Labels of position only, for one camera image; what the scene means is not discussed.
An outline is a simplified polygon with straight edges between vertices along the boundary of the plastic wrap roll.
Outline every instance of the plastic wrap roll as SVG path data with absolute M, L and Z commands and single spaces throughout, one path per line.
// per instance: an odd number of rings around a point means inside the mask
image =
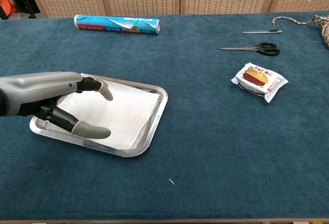
M 108 17 L 76 15 L 74 25 L 78 29 L 123 31 L 145 34 L 159 34 L 160 20 L 152 18 Z

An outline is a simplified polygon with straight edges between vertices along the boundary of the scissors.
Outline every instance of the scissors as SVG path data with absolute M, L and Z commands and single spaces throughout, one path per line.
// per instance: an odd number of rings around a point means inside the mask
M 275 56 L 280 53 L 279 48 L 275 43 L 259 43 L 254 47 L 243 47 L 243 48 L 218 48 L 223 50 L 243 50 L 243 51 L 256 51 L 257 53 L 268 55 L 268 56 Z

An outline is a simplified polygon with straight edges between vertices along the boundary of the burger wrapper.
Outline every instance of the burger wrapper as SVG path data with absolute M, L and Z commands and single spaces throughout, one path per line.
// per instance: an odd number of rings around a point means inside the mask
M 252 63 L 247 63 L 231 81 L 241 89 L 264 97 L 268 103 L 288 83 L 282 75 Z

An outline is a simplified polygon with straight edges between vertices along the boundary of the metal tray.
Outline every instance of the metal tray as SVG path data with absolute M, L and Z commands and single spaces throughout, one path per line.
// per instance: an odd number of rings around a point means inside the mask
M 31 130 L 39 135 L 55 138 L 58 140 L 66 141 L 69 143 L 81 145 L 84 147 L 92 148 L 94 150 L 103 151 L 106 153 L 114 154 L 121 157 L 133 157 L 140 155 L 143 153 L 151 144 L 153 135 L 155 133 L 156 127 L 159 124 L 160 118 L 162 116 L 163 110 L 166 106 L 167 100 L 168 100 L 168 94 L 167 92 L 162 89 L 161 87 L 155 86 L 155 85 L 149 85 L 149 84 L 142 84 L 142 83 L 136 83 L 136 82 L 130 82 L 120 79 L 112 79 L 112 78 L 106 78 L 96 75 L 91 75 L 93 77 L 98 77 L 107 81 L 112 81 L 119 84 L 124 84 L 127 86 L 131 86 L 134 88 L 138 88 L 144 91 L 148 91 L 151 93 L 159 94 L 158 102 L 156 103 L 153 112 L 151 114 L 151 117 L 145 127 L 143 135 L 140 137 L 140 140 L 137 142 L 137 145 L 134 149 L 131 150 L 118 150 L 116 148 L 108 147 L 106 145 L 99 144 L 97 142 L 94 142 L 92 140 L 89 140 L 87 138 L 82 138 L 76 135 L 61 133 L 59 131 L 51 130 L 47 128 L 48 121 L 44 121 L 41 119 L 38 119 L 37 117 L 33 116 L 30 121 L 30 128 Z

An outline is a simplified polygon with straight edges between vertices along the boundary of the robotic hand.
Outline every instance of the robotic hand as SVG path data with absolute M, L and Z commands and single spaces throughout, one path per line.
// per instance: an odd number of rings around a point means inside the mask
M 107 84 L 91 77 L 83 78 L 75 72 L 42 72 L 0 77 L 0 116 L 35 115 L 39 119 L 85 137 L 103 139 L 111 131 L 79 121 L 57 107 L 60 97 L 73 92 L 98 91 L 113 100 Z

